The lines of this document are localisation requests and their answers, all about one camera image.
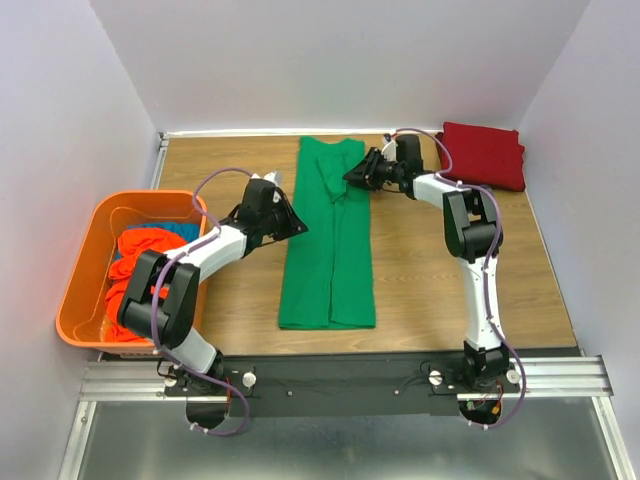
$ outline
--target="orange basket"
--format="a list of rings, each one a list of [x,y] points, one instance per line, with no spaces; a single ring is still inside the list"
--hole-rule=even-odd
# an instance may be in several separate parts
[[[111,286],[107,274],[115,258],[118,237],[131,225],[199,224],[202,236],[207,219],[193,207],[192,195],[176,190],[128,191],[111,195],[96,207],[56,318],[58,334],[65,342],[116,355],[152,354],[153,344],[149,341],[103,341],[110,326],[104,302]],[[202,199],[198,201],[206,211]],[[196,329],[202,323],[207,283],[204,281],[198,289]]]

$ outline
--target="metal floor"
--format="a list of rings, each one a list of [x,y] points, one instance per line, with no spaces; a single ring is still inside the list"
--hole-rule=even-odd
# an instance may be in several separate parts
[[[506,409],[514,400],[506,400]],[[483,432],[428,415],[258,418],[239,436],[191,432],[183,403],[97,405],[80,478],[617,478],[591,398],[531,398]]]

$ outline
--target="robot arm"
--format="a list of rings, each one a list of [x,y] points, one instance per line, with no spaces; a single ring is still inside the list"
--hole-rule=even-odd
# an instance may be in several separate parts
[[[263,245],[308,230],[279,188],[279,174],[254,175],[242,202],[214,229],[184,247],[164,253],[146,251],[136,262],[120,309],[119,323],[139,336],[151,338],[152,287],[162,268],[180,253],[165,285],[169,287],[157,310],[160,345],[183,365],[214,378],[222,378],[222,354],[193,328],[198,286],[229,263]]]
[[[343,178],[366,190],[395,184],[409,198],[443,210],[445,242],[462,268],[469,313],[462,374],[467,385],[474,388],[509,369],[509,351],[494,332],[495,326],[502,333],[495,280],[497,248],[486,262],[486,270],[483,269],[496,233],[496,211],[485,194],[461,188],[437,173],[425,171],[416,135],[400,135],[395,142],[397,149],[389,148],[392,142],[383,151],[370,149],[364,160]]]

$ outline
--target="red cloth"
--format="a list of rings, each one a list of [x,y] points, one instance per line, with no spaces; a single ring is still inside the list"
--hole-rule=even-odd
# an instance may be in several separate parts
[[[445,122],[443,132],[436,136],[453,158],[447,178],[524,191],[524,147],[518,143],[517,130]],[[438,153],[442,168],[448,168],[449,159],[440,149]]]
[[[186,244],[187,242],[180,235],[162,228],[134,228],[126,230],[118,238],[118,251],[122,258],[113,262],[109,267],[109,280],[114,283],[104,298],[107,318],[111,321],[111,326],[105,335],[105,341],[139,342],[145,340],[118,324],[118,309],[124,298],[138,256],[145,250],[164,252]],[[154,291],[155,287],[151,287],[151,293]],[[167,292],[168,289],[163,288],[160,291],[160,298],[166,298]]]

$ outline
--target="white wall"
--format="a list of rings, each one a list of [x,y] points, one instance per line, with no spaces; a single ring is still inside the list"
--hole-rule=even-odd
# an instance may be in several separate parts
[[[578,341],[602,354],[640,470],[640,3],[593,0],[520,126]]]
[[[515,127],[588,0],[91,0],[163,131]]]
[[[151,123],[86,0],[0,15],[0,477],[57,478],[87,352],[55,314],[89,215],[150,178]]]

